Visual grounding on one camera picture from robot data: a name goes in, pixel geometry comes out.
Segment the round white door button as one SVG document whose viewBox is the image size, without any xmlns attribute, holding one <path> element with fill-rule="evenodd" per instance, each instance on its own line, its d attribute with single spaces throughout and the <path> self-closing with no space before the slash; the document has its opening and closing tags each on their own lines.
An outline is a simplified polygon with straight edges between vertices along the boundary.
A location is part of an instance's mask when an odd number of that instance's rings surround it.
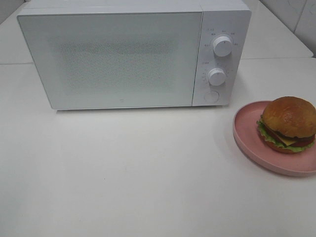
<svg viewBox="0 0 316 237">
<path fill-rule="evenodd" d="M 207 103 L 216 103 L 219 100 L 219 93 L 217 91 L 207 92 L 204 99 Z"/>
</svg>

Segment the white microwave door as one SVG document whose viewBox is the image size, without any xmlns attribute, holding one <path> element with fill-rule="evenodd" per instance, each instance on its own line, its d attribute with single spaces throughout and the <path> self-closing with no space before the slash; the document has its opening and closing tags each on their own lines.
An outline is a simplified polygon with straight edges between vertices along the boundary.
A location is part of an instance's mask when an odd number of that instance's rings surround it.
<svg viewBox="0 0 316 237">
<path fill-rule="evenodd" d="M 55 110 L 190 106 L 200 12 L 19 15 Z"/>
</svg>

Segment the toy hamburger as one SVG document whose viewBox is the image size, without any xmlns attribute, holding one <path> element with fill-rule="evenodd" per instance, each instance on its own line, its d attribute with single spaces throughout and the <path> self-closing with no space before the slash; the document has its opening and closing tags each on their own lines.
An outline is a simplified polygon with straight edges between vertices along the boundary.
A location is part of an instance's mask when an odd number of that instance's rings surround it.
<svg viewBox="0 0 316 237">
<path fill-rule="evenodd" d="M 266 145 L 280 153 L 301 153 L 316 142 L 316 108 L 302 98 L 284 96 L 271 101 L 257 125 Z"/>
</svg>

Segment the pink round plate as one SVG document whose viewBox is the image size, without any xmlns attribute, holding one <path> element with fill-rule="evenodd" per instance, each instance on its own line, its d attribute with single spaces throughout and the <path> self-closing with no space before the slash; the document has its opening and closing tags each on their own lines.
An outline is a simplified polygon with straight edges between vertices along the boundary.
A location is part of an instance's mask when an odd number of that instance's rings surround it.
<svg viewBox="0 0 316 237">
<path fill-rule="evenodd" d="M 234 116 L 233 135 L 239 149 L 256 164 L 278 174 L 307 177 L 316 173 L 316 147 L 295 154 L 271 149 L 259 135 L 257 121 L 269 101 L 241 107 Z"/>
</svg>

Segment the lower white microwave knob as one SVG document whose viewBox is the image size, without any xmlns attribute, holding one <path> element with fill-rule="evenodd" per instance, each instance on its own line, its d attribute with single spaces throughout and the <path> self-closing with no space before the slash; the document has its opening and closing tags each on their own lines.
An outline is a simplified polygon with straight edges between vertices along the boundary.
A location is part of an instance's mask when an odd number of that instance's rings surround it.
<svg viewBox="0 0 316 237">
<path fill-rule="evenodd" d="M 207 80 L 212 86 L 220 86 L 226 80 L 226 74 L 221 68 L 214 68 L 207 73 Z"/>
</svg>

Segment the white microwave knob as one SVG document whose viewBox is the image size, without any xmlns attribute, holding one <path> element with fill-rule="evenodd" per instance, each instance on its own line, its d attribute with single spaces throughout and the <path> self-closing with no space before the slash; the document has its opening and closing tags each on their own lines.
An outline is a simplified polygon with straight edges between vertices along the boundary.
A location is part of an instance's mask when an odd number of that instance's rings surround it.
<svg viewBox="0 0 316 237">
<path fill-rule="evenodd" d="M 214 68 L 207 73 L 207 80 L 212 86 L 220 86 L 226 80 L 226 74 L 221 68 Z"/>
<path fill-rule="evenodd" d="M 213 51 L 219 57 L 228 56 L 232 51 L 232 41 L 228 36 L 219 36 L 213 41 Z"/>
</svg>

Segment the white microwave oven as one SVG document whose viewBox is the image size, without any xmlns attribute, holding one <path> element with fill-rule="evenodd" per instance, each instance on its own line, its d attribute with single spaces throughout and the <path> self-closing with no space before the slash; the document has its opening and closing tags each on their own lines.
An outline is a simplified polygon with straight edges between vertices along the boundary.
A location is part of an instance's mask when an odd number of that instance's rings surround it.
<svg viewBox="0 0 316 237">
<path fill-rule="evenodd" d="M 83 14 L 156 14 L 200 12 L 197 66 L 192 104 L 195 106 L 220 106 L 230 102 L 232 88 L 242 55 L 251 18 L 248 6 L 240 0 L 32 0 L 17 15 L 83 15 Z M 228 36 L 232 51 L 219 57 L 213 51 L 213 41 Z M 207 73 L 221 68 L 225 82 L 212 86 Z M 207 103 L 207 92 L 217 91 L 219 100 Z"/>
</svg>

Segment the upper white microwave knob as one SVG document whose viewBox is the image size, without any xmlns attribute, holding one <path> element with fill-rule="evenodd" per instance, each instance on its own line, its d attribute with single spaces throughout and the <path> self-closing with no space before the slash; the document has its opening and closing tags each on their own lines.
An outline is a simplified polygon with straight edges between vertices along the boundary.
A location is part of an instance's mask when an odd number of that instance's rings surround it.
<svg viewBox="0 0 316 237">
<path fill-rule="evenodd" d="M 219 57 L 228 56 L 232 51 L 232 41 L 228 36 L 219 36 L 213 41 L 213 51 Z"/>
</svg>

